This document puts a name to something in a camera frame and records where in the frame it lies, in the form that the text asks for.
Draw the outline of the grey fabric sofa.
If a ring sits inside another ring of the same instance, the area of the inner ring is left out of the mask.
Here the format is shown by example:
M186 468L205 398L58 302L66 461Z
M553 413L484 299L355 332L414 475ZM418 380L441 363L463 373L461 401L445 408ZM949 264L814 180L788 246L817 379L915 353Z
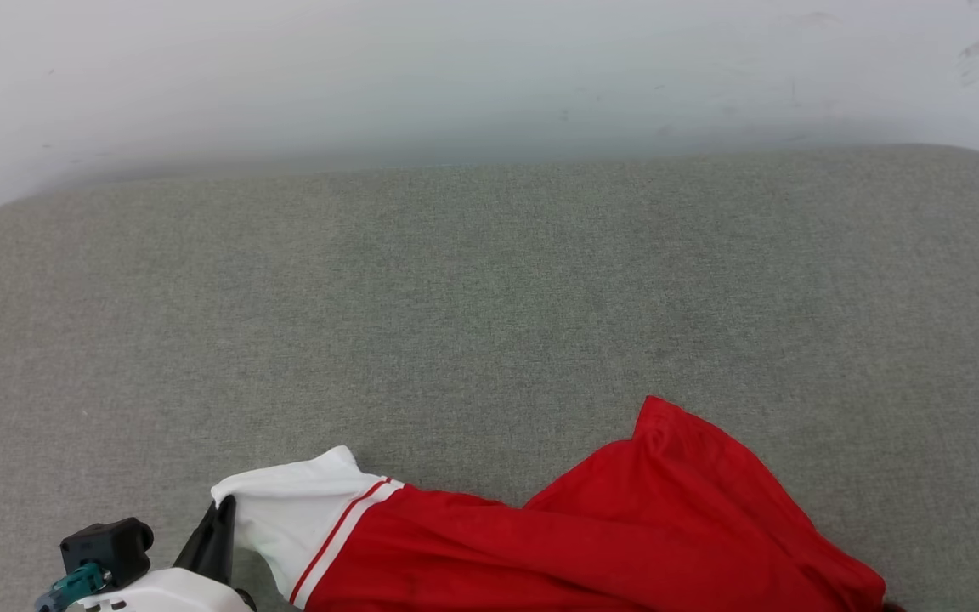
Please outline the grey fabric sofa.
M916 611L979 612L979 152L159 179L0 207L0 612L334 445L528 500L646 395Z

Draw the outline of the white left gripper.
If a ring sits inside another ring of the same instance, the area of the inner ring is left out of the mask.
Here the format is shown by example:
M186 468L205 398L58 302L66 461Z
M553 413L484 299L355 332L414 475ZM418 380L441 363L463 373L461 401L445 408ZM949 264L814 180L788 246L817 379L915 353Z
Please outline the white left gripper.
M84 612L256 612L232 586L236 500L213 502L170 569L78 601Z

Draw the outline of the red and white jersey garment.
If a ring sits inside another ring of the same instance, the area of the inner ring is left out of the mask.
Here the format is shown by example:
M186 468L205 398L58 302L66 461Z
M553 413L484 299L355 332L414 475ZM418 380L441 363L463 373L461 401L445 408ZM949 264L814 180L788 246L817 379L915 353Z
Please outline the red and white jersey garment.
M362 472L343 445L211 493L306 612L890 612L751 450L655 396L521 507Z

